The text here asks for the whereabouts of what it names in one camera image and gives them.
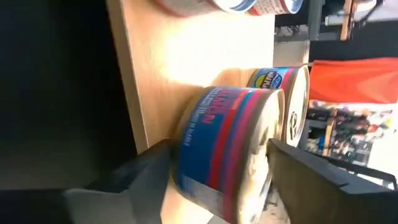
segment can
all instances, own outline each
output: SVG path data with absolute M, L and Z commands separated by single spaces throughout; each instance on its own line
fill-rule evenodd
M 297 147 L 308 108 L 310 73 L 306 66 L 262 68 L 253 73 L 248 87 L 285 91 L 285 118 L 282 140 Z
M 176 16 L 195 16 L 222 9 L 230 13 L 248 11 L 256 0 L 155 0 L 166 11 Z
M 266 144 L 283 118 L 283 90 L 205 88 L 177 128 L 178 191 L 227 222 L 257 223 L 271 183 Z
M 256 16 L 265 14 L 296 14 L 303 0 L 257 0 L 249 12 Z

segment orange fabric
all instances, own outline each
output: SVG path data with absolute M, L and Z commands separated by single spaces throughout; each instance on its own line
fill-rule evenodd
M 317 60 L 310 75 L 310 100 L 397 103 L 398 58 Z

